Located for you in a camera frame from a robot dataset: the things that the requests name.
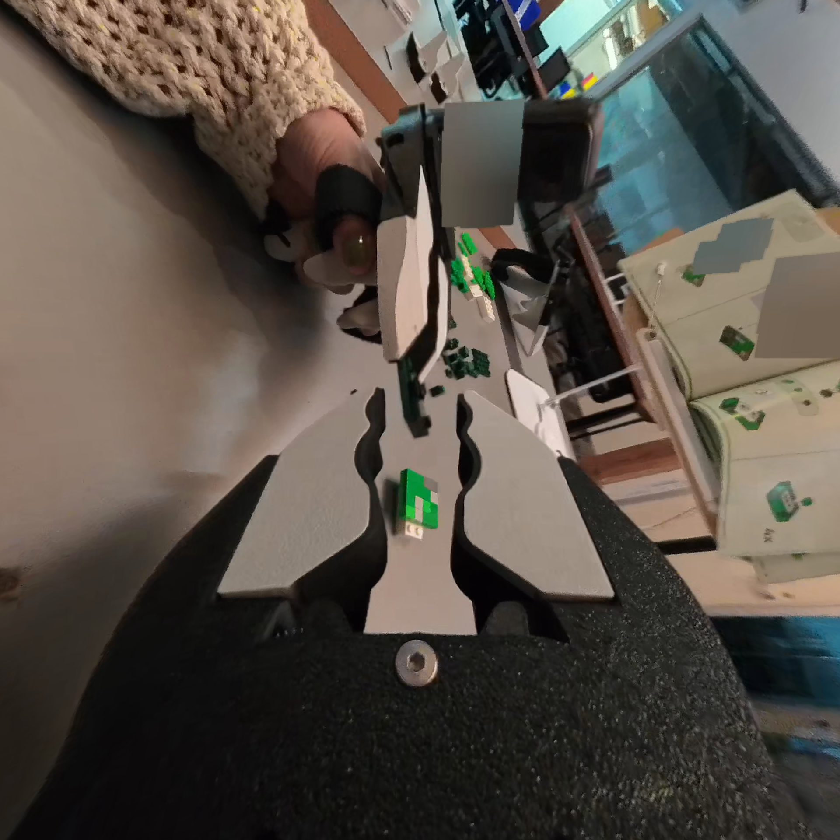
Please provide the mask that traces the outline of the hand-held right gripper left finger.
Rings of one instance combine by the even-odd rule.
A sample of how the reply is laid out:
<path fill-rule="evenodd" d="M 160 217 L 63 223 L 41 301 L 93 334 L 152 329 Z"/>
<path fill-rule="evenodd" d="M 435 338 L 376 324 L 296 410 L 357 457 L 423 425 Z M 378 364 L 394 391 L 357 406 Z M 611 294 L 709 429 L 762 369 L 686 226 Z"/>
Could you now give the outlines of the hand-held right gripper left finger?
<path fill-rule="evenodd" d="M 352 394 L 286 446 L 218 585 L 220 597 L 277 597 L 300 611 L 330 601 L 363 632 L 386 567 L 375 485 L 385 420 L 385 392 L 374 387 Z"/>

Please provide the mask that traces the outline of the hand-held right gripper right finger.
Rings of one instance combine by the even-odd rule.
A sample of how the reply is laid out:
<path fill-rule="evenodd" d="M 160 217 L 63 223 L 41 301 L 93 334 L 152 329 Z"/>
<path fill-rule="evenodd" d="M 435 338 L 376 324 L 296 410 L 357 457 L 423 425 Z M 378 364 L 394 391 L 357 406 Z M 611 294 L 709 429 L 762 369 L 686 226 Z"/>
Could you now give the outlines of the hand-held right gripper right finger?
<path fill-rule="evenodd" d="M 560 632 L 553 608 L 616 593 L 561 458 L 477 392 L 458 396 L 458 478 L 450 568 L 477 632 L 509 604 L 514 632 Z"/>

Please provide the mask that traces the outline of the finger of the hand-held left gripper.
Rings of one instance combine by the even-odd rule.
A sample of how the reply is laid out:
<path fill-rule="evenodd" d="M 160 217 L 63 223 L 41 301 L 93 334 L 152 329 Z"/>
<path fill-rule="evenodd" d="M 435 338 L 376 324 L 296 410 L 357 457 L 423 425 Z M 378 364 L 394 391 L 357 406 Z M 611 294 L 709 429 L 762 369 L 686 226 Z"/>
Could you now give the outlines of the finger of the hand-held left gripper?
<path fill-rule="evenodd" d="M 428 196 L 419 196 L 417 245 L 421 278 L 426 279 L 427 318 L 415 341 L 415 374 L 422 389 L 444 350 L 448 338 L 450 283 L 448 278 L 448 238 L 435 225 Z"/>
<path fill-rule="evenodd" d="M 384 357 L 432 364 L 436 351 L 434 229 L 424 171 L 417 179 L 416 215 L 378 226 L 378 312 Z"/>

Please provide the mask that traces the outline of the dark green lego plate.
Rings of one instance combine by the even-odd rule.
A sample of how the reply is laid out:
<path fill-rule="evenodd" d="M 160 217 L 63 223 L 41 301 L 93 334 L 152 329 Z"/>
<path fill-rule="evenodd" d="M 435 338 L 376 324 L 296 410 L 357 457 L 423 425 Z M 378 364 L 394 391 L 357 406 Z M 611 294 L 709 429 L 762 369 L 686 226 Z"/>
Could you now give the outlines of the dark green lego plate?
<path fill-rule="evenodd" d="M 408 356 L 397 362 L 396 369 L 404 421 L 414 438 L 426 437 L 432 426 L 424 405 L 427 389 Z"/>

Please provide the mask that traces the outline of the green and white lego assembly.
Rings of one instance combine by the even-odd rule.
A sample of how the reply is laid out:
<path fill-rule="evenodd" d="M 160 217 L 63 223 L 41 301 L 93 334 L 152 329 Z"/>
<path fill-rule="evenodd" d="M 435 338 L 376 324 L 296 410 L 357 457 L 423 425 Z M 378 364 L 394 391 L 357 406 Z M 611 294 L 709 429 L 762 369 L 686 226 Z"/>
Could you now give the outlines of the green and white lego assembly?
<path fill-rule="evenodd" d="M 438 502 L 438 488 L 433 480 L 413 469 L 403 469 L 395 494 L 395 535 L 421 540 L 425 531 L 437 530 Z"/>

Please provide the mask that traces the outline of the person's left forearm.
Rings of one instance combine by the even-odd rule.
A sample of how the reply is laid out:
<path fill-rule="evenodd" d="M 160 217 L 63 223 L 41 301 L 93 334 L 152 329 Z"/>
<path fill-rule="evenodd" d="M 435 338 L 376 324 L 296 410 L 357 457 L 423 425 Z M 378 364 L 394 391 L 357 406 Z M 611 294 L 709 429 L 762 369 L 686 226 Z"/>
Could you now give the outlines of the person's left forearm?
<path fill-rule="evenodd" d="M 189 118 L 198 147 L 266 214 L 277 141 L 333 109 L 364 136 L 301 1 L 10 1 L 17 14 L 117 103 Z"/>

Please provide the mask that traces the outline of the pile of green white lego bricks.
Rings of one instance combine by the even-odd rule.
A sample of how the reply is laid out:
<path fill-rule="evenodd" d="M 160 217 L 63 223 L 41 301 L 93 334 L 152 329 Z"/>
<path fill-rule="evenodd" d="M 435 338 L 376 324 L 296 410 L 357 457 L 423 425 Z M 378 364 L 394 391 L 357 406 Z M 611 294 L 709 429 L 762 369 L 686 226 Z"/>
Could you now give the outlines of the pile of green white lego bricks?
<path fill-rule="evenodd" d="M 476 242 L 467 232 L 456 232 L 455 257 L 449 264 L 451 285 L 476 305 L 484 322 L 496 322 L 496 287 L 488 269 L 480 265 Z"/>

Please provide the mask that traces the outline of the pile of dark green lego pieces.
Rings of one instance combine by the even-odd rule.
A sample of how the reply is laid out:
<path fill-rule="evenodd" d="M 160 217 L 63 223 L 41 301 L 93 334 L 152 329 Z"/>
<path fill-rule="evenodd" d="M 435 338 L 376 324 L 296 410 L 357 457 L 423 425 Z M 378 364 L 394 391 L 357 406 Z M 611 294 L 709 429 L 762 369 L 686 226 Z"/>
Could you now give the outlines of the pile of dark green lego pieces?
<path fill-rule="evenodd" d="M 470 348 L 457 339 L 447 340 L 442 353 L 444 374 L 453 380 L 489 378 L 490 357 L 483 350 Z"/>

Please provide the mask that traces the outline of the lego instruction booklet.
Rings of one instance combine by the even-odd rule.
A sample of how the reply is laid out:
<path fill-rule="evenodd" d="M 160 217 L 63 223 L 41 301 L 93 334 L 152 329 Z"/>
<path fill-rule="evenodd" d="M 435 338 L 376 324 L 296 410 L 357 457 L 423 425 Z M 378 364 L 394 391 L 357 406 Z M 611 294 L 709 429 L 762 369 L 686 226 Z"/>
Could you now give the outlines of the lego instruction booklet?
<path fill-rule="evenodd" d="M 790 190 L 619 262 L 721 481 L 716 542 L 838 573 L 838 232 Z"/>

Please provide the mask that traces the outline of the person's left hand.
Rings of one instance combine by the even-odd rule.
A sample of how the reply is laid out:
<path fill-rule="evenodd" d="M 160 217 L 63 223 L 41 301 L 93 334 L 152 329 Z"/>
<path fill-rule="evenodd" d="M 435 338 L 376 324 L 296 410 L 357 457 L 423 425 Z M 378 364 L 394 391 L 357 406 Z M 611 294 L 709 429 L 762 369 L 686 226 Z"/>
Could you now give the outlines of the person's left hand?
<path fill-rule="evenodd" d="M 384 191 L 382 169 L 345 115 L 333 108 L 310 112 L 294 121 L 276 143 L 269 197 L 291 222 L 309 222 L 319 176 L 336 165 L 356 170 Z M 351 274 L 362 276 L 375 267 L 375 226 L 362 217 L 349 215 L 336 223 L 332 246 Z"/>

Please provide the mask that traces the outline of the clear plastic bag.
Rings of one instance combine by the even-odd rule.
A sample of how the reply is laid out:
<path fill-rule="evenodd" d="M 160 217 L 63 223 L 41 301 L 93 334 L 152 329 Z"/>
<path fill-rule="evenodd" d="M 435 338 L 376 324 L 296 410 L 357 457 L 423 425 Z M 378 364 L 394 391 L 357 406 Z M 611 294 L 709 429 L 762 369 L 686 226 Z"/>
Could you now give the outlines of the clear plastic bag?
<path fill-rule="evenodd" d="M 490 276 L 505 297 L 513 331 L 526 357 L 543 347 L 565 302 L 568 266 L 560 258 L 522 248 L 499 248 Z"/>

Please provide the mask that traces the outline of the black monitor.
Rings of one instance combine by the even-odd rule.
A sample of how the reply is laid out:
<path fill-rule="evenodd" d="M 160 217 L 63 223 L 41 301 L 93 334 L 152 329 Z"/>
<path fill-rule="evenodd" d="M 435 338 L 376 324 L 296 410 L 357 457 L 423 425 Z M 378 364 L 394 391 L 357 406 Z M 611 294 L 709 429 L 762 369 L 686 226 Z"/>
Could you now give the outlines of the black monitor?
<path fill-rule="evenodd" d="M 569 76 L 571 65 L 561 48 L 555 49 L 550 56 L 541 59 L 538 73 L 546 91 L 556 88 Z"/>

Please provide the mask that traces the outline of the white tray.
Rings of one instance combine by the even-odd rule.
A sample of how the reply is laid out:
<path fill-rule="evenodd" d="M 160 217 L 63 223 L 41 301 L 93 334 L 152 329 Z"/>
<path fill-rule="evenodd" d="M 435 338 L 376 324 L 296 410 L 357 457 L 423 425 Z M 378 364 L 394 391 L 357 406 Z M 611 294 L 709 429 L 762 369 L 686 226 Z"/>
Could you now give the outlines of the white tray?
<path fill-rule="evenodd" d="M 573 461 L 576 454 L 560 409 L 551 404 L 550 395 L 536 382 L 509 369 L 505 382 L 514 417 L 554 452 Z"/>

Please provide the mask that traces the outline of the glass partition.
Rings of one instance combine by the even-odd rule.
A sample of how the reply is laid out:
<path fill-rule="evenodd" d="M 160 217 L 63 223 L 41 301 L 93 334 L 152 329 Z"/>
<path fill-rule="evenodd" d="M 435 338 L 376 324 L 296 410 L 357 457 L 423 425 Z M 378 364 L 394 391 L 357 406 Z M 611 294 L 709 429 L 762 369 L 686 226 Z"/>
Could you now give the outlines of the glass partition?
<path fill-rule="evenodd" d="M 703 20 L 602 104 L 611 179 L 592 208 L 625 255 L 790 189 L 838 204 L 837 182 Z"/>

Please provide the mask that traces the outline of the white book stand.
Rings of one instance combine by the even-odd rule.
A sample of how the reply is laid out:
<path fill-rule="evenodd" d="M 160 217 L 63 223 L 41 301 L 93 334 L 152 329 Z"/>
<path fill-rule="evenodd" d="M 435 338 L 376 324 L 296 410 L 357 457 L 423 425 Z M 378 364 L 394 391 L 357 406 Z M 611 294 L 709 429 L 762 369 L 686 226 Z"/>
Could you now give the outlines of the white book stand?
<path fill-rule="evenodd" d="M 715 537 L 721 481 L 701 443 L 652 318 L 633 293 L 628 295 L 623 305 L 623 320 L 634 360 L 640 365 L 648 412 L 667 433 L 679 467 L 686 476 L 696 510 L 710 535 Z"/>

